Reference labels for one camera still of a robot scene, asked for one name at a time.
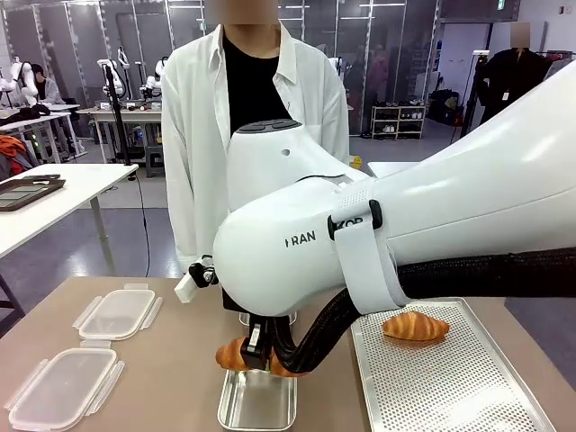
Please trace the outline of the white background work table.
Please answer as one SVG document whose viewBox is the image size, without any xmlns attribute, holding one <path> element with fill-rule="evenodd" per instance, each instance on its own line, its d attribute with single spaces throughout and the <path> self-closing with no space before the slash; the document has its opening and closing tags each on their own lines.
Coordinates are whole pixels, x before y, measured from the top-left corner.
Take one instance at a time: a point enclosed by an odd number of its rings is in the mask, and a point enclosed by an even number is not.
<svg viewBox="0 0 576 432">
<path fill-rule="evenodd" d="M 79 111 L 94 122 L 96 139 L 104 163 L 116 159 L 120 137 L 115 123 L 114 112 L 91 107 Z M 143 147 L 156 146 L 162 143 L 160 123 L 161 111 L 137 108 L 121 108 L 121 119 L 126 132 L 139 130 Z"/>
</svg>

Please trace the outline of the seated person in white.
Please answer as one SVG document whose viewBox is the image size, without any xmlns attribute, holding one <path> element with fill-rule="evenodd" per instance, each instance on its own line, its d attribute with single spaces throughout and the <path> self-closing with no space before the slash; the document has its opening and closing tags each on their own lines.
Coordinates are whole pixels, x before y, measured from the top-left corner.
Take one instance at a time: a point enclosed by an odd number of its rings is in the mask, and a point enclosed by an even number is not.
<svg viewBox="0 0 576 432">
<path fill-rule="evenodd" d="M 63 104 L 58 85 L 53 79 L 44 75 L 42 66 L 32 64 L 31 71 L 38 90 L 37 100 L 42 104 Z"/>
</svg>

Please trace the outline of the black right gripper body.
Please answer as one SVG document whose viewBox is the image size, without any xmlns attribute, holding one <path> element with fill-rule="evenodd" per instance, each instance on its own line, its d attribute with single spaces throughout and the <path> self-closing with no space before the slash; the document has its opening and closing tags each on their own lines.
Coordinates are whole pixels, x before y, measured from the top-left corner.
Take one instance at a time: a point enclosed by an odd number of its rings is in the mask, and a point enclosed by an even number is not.
<svg viewBox="0 0 576 432">
<path fill-rule="evenodd" d="M 239 314 L 238 319 L 239 321 L 245 325 L 249 325 L 249 313 L 243 309 L 242 307 L 238 306 L 228 295 L 228 293 L 221 289 L 221 296 L 222 296 L 222 305 L 223 308 L 227 311 L 234 311 Z"/>
</svg>

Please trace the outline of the golden brown croissant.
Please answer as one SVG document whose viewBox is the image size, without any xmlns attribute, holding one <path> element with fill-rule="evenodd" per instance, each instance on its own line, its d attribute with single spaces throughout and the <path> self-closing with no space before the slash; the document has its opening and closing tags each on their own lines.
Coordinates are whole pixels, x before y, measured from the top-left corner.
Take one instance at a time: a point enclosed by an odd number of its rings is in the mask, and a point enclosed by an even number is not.
<svg viewBox="0 0 576 432">
<path fill-rule="evenodd" d="M 417 311 L 403 312 L 382 324 L 382 333 L 388 338 L 409 342 L 432 342 L 444 338 L 450 325 Z"/>
<path fill-rule="evenodd" d="M 232 339 L 226 346 L 221 346 L 215 354 L 216 363 L 221 368 L 231 371 L 243 372 L 256 370 L 256 367 L 249 366 L 245 362 L 240 353 L 242 343 L 246 339 L 246 337 L 237 337 Z M 285 369 L 275 355 L 274 350 L 272 350 L 271 353 L 266 356 L 263 371 L 285 378 L 298 378 L 306 375 L 306 373 L 292 373 Z"/>
</svg>

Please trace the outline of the black tripod stand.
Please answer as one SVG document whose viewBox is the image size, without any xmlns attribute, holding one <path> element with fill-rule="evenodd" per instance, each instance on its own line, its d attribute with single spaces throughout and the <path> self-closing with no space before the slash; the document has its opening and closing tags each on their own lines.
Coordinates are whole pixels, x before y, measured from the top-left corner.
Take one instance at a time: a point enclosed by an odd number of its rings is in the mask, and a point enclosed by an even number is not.
<svg viewBox="0 0 576 432">
<path fill-rule="evenodd" d="M 130 158 L 130 154 L 128 151 L 128 144 L 127 144 L 127 140 L 126 140 L 124 124 L 122 122 L 121 105 L 120 105 L 120 101 L 118 99 L 118 95 L 116 93 L 116 86 L 114 84 L 112 64 L 113 63 L 111 61 L 109 61 L 107 64 L 104 64 L 103 65 L 103 71 L 104 71 L 104 75 L 105 75 L 106 81 L 107 81 L 109 99 L 111 101 L 112 113 L 114 116 L 117 131 L 118 131 L 119 142 L 120 142 L 120 147 L 121 147 L 123 159 L 124 159 L 125 165 L 130 166 L 131 165 L 131 158 Z"/>
</svg>

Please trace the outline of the white shoe rack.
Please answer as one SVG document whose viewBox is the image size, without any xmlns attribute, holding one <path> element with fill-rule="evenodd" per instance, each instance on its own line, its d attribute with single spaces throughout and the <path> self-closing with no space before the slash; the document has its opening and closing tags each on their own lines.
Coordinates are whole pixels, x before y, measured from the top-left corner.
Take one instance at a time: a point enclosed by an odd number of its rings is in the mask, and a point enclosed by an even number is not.
<svg viewBox="0 0 576 432">
<path fill-rule="evenodd" d="M 371 110 L 370 137 L 375 140 L 420 139 L 425 118 L 423 103 L 377 103 Z"/>
</svg>

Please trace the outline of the grey step stool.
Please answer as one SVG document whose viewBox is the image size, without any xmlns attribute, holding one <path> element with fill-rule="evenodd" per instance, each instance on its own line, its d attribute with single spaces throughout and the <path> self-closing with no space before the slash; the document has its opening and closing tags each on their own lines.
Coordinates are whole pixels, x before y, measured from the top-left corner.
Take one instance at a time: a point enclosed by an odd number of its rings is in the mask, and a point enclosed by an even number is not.
<svg viewBox="0 0 576 432">
<path fill-rule="evenodd" d="M 161 176 L 165 173 L 163 146 L 161 144 L 145 147 L 145 169 L 147 178 Z"/>
</svg>

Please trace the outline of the person in white shirt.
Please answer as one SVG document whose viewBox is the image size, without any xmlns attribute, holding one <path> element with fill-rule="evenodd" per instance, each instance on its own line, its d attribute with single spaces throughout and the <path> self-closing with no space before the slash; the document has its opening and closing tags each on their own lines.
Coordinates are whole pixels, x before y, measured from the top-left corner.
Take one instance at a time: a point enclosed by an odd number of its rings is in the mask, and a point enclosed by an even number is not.
<svg viewBox="0 0 576 432">
<path fill-rule="evenodd" d="M 346 91 L 329 58 L 281 23 L 220 24 L 174 50 L 162 78 L 165 174 L 185 171 L 214 231 L 229 212 L 226 157 L 240 127 L 291 119 L 348 163 Z"/>
</svg>

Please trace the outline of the steel rectangular container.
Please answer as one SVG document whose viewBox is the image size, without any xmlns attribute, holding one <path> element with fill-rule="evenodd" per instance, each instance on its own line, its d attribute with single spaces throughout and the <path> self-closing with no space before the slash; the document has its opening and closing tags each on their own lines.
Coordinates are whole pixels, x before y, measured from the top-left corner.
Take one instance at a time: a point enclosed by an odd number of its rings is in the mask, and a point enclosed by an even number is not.
<svg viewBox="0 0 576 432">
<path fill-rule="evenodd" d="M 289 432 L 297 415 L 298 381 L 264 371 L 227 371 L 217 419 L 226 432 Z"/>
</svg>

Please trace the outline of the clear plastic clip lid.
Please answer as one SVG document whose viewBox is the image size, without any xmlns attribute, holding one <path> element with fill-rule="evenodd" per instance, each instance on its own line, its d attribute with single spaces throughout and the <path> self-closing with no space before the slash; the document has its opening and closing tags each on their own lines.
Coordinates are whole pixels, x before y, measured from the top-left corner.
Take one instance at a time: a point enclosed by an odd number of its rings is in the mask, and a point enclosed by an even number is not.
<svg viewBox="0 0 576 432">
<path fill-rule="evenodd" d="M 6 402 L 16 432 L 66 432 L 105 404 L 125 363 L 108 346 L 66 349 L 40 361 Z"/>
<path fill-rule="evenodd" d="M 82 347 L 109 348 L 148 329 L 163 298 L 147 283 L 126 283 L 121 289 L 96 296 L 73 323 Z"/>
</svg>

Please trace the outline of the perforated metal baking tray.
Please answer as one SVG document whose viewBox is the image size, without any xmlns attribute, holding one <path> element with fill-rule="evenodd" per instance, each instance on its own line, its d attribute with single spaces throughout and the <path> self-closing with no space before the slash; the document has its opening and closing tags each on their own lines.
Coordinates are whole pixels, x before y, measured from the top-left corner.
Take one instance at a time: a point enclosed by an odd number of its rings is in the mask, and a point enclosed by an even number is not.
<svg viewBox="0 0 576 432">
<path fill-rule="evenodd" d="M 387 337 L 394 311 L 350 328 L 372 432 L 556 432 L 534 394 L 462 298 L 414 301 L 450 326 L 431 341 Z"/>
</svg>

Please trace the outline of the white side table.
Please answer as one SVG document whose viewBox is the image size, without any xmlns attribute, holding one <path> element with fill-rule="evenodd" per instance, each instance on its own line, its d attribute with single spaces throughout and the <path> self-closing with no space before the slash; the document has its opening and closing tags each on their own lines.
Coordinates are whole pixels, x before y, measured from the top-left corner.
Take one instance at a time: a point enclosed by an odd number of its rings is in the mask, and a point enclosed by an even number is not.
<svg viewBox="0 0 576 432">
<path fill-rule="evenodd" d="M 33 168 L 33 175 L 59 174 L 65 183 L 56 192 L 18 211 L 0 212 L 0 259 L 89 203 L 108 275 L 116 276 L 99 196 L 137 170 L 136 165 L 120 164 L 47 164 Z"/>
</svg>

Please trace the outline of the brown plastic tray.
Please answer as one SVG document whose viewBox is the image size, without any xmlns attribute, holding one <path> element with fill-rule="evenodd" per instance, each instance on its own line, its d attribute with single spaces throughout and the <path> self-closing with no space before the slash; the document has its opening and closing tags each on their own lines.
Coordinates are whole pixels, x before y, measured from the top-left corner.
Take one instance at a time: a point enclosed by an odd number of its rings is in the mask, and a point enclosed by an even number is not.
<svg viewBox="0 0 576 432">
<path fill-rule="evenodd" d="M 0 212 L 15 212 L 56 192 L 65 184 L 60 175 L 27 175 L 0 184 Z"/>
</svg>

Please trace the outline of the orange jacket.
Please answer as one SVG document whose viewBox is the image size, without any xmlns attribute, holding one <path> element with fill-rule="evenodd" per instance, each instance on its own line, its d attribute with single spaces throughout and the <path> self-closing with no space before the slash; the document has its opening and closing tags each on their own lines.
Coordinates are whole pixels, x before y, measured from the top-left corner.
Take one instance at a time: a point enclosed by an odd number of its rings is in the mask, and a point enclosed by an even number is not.
<svg viewBox="0 0 576 432">
<path fill-rule="evenodd" d="M 0 135 L 0 155 L 7 159 L 13 174 L 20 174 L 32 168 L 27 149 L 17 138 Z"/>
</svg>

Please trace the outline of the person in black clothes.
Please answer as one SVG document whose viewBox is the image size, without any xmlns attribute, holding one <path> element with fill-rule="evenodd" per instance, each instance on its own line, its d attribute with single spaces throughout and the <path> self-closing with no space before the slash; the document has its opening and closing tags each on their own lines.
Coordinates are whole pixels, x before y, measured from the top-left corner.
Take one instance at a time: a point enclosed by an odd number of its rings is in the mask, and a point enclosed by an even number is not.
<svg viewBox="0 0 576 432">
<path fill-rule="evenodd" d="M 530 49 L 529 22 L 510 25 L 510 48 L 499 51 L 480 69 L 477 95 L 484 111 L 480 124 L 503 111 L 545 77 L 550 62 Z"/>
</svg>

